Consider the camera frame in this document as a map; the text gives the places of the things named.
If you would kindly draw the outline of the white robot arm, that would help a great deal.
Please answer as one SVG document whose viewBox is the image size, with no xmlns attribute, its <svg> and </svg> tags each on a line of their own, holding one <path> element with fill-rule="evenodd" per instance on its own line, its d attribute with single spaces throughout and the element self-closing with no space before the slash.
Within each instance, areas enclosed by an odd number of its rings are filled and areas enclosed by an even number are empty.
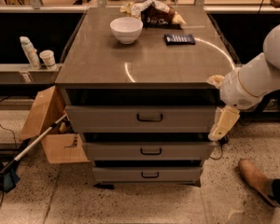
<svg viewBox="0 0 280 224">
<path fill-rule="evenodd" d="M 240 118 L 240 112 L 259 104 L 263 97 L 280 90 L 280 24 L 265 37 L 262 53 L 226 76 L 213 75 L 206 82 L 219 89 L 225 104 L 217 108 L 208 138 L 223 138 Z"/>
</svg>

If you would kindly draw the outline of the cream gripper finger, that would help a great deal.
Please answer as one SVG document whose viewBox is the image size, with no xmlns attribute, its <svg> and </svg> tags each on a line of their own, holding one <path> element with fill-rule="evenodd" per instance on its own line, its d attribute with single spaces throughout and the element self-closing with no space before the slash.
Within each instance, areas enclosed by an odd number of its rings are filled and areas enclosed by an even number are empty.
<svg viewBox="0 0 280 224">
<path fill-rule="evenodd" d="M 218 141 L 223 138 L 240 118 L 240 111 L 237 108 L 225 105 L 218 107 L 215 112 L 214 124 L 208 138 L 211 141 Z"/>
<path fill-rule="evenodd" d="M 222 75 L 213 75 L 213 76 L 210 76 L 206 80 L 206 82 L 210 85 L 213 85 L 217 89 L 219 89 L 222 85 L 223 79 L 224 79 L 224 76 L 222 76 Z"/>
</svg>

